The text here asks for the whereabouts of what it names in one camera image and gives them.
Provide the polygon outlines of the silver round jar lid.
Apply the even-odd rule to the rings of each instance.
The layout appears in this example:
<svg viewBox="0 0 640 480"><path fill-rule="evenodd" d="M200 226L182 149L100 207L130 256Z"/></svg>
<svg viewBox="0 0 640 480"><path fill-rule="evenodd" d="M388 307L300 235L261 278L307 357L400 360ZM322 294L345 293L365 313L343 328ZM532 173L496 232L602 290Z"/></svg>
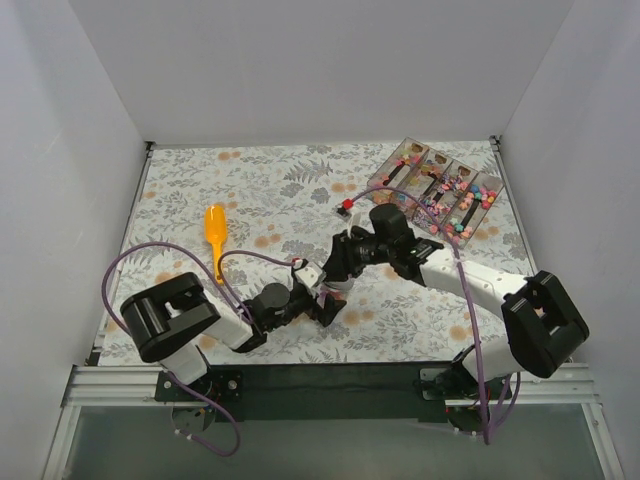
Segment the silver round jar lid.
<svg viewBox="0 0 640 480"><path fill-rule="evenodd" d="M348 293L352 290L355 280L350 278L346 281L325 281L324 286L334 292Z"/></svg>

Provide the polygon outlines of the clear compartment candy box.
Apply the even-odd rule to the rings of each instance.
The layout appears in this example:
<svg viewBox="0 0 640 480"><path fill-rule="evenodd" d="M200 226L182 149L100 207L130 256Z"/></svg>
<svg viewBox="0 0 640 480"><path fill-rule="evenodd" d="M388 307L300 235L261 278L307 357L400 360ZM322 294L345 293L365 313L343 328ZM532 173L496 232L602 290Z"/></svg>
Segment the clear compartment candy box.
<svg viewBox="0 0 640 480"><path fill-rule="evenodd" d="M414 226L433 235L442 225L460 247L472 238L503 186L500 177L411 138L367 182L374 203L395 204Z"/></svg>

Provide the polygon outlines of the yellow plastic scoop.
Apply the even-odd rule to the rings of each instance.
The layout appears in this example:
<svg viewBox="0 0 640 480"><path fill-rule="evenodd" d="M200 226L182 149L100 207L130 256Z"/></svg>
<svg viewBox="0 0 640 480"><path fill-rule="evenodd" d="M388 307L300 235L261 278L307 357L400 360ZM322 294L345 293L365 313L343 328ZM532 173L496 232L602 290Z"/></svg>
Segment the yellow plastic scoop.
<svg viewBox="0 0 640 480"><path fill-rule="evenodd" d="M223 285L224 280L220 273L219 261L227 240L228 230L226 214L222 205L214 204L207 207L204 214L204 235L211 246L215 280L219 285Z"/></svg>

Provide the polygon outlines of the clear plastic jar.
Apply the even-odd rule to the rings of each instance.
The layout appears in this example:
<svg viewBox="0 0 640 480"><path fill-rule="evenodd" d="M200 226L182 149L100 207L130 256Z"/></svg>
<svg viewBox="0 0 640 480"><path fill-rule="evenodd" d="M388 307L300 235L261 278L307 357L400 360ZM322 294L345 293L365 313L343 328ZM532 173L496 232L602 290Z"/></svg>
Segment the clear plastic jar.
<svg viewBox="0 0 640 480"><path fill-rule="evenodd" d="M328 302L329 298L333 298L336 302L347 301L349 293L349 289L324 287L322 290L322 296L325 303Z"/></svg>

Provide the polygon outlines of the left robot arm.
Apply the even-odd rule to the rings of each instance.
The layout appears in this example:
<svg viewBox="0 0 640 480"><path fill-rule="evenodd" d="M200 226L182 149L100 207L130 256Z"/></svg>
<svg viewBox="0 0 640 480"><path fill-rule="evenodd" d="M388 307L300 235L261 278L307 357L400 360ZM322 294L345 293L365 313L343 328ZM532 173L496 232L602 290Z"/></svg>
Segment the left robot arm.
<svg viewBox="0 0 640 480"><path fill-rule="evenodd" d="M194 340L211 337L236 353L263 345L267 334L301 315L330 325L346 302L319 288L319 274L304 267L293 273L293 286L266 285L244 302L253 322L218 301L193 273L186 273L135 294L120 312L139 356L158 363L178 380L178 387L193 400L205 398L213 386L205 358Z"/></svg>

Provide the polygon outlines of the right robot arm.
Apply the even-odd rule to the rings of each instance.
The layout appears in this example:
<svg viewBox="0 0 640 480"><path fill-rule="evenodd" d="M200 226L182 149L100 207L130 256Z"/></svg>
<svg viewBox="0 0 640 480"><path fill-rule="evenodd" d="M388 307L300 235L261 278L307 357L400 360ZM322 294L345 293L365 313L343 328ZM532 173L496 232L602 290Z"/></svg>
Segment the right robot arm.
<svg viewBox="0 0 640 480"><path fill-rule="evenodd" d="M471 345L423 385L433 398L477 398L489 382L528 372L549 378L589 337L589 328L560 280L526 277L459 260L452 248L420 238L394 204L369 213L373 229L352 226L332 238L326 281L345 284L370 265L387 264L401 278L463 299L500 317L506 334Z"/></svg>

